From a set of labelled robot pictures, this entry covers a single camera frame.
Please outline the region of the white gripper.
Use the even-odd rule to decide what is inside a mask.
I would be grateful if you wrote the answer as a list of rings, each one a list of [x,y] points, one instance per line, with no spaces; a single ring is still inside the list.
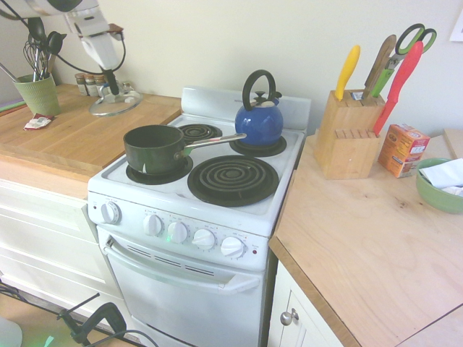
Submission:
[[[119,60],[111,42],[110,34],[101,33],[94,36],[83,36],[80,40],[86,53],[104,69],[103,75],[107,79],[111,94],[118,95],[119,86],[112,69],[118,66]]]

